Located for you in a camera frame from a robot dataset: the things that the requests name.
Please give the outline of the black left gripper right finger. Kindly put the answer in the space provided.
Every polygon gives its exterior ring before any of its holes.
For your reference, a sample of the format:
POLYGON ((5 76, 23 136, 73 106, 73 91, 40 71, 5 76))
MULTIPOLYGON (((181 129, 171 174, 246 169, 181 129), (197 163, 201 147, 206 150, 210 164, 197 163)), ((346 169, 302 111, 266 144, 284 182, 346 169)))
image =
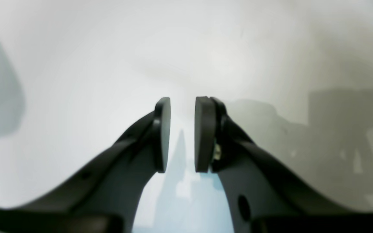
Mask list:
POLYGON ((373 233, 373 213, 314 190, 253 142, 215 97, 195 101, 195 171, 219 176, 236 233, 373 233))

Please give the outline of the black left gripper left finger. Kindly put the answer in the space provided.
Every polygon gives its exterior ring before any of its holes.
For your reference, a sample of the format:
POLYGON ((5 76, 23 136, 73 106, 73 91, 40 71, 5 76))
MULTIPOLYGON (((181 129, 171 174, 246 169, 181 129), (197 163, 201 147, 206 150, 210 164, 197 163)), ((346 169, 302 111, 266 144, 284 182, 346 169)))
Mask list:
POLYGON ((167 167, 170 98, 45 195, 0 208, 0 233, 131 233, 144 187, 167 167))

